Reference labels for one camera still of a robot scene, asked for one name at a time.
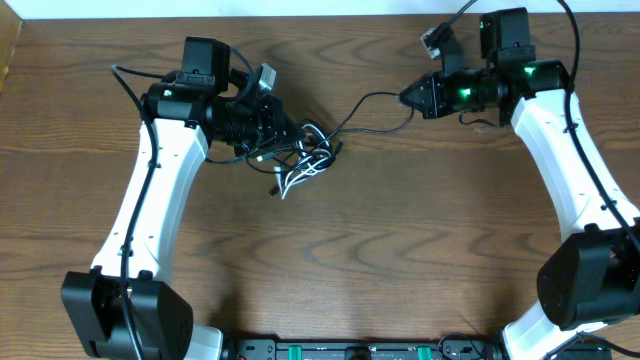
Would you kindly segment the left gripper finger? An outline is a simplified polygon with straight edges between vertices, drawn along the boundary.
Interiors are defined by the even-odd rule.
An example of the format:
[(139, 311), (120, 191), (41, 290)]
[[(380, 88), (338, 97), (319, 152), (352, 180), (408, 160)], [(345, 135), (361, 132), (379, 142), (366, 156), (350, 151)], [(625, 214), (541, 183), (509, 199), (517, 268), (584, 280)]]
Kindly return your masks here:
[(303, 135), (304, 130), (299, 123), (292, 120), (287, 113), (284, 113), (282, 115), (282, 133), (284, 135)]
[(302, 141), (305, 137), (305, 132), (301, 127), (287, 127), (279, 132), (279, 148), (288, 149), (295, 147), (296, 144)]

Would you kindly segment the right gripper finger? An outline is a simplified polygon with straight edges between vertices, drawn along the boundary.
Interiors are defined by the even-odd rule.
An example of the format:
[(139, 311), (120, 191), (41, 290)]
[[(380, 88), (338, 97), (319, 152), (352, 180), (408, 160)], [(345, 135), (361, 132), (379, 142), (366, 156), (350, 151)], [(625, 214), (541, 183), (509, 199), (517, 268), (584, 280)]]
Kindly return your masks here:
[(425, 111), (425, 97), (420, 93), (401, 93), (399, 95), (401, 104), (408, 106), (415, 111), (423, 113)]
[(405, 89), (403, 89), (399, 96), (401, 98), (411, 97), (414, 93), (421, 92), (424, 88), (425, 77), (420, 76), (418, 79), (413, 81), (410, 85), (408, 85)]

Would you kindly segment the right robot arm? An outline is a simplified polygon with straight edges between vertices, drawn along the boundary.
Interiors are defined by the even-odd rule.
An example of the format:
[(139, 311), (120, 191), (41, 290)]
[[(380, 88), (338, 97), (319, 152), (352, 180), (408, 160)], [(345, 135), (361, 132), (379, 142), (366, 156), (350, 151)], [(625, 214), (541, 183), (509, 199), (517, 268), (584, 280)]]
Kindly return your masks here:
[(541, 267), (536, 303), (489, 342), (486, 359), (595, 358), (613, 351), (598, 331), (639, 312), (639, 211), (609, 172), (581, 115), (575, 67), (540, 60), (528, 13), (512, 8), (479, 20), (480, 69), (464, 64), (450, 22), (421, 41), (439, 70), (406, 87), (400, 102), (426, 119), (499, 111), (540, 172), (561, 232)]

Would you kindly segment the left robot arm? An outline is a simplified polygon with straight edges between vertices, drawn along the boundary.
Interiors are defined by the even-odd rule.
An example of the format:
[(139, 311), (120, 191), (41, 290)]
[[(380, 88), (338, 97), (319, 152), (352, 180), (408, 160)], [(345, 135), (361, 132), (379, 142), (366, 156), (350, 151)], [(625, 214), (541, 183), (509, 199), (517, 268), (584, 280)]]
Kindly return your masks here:
[(227, 359), (223, 333), (198, 325), (171, 286), (177, 233), (210, 147), (266, 159), (298, 144), (302, 128), (272, 90), (268, 65), (230, 65), (237, 50), (189, 37), (182, 64), (133, 96), (142, 124), (137, 159), (114, 225), (86, 272), (69, 272), (61, 300), (87, 355), (105, 359)]

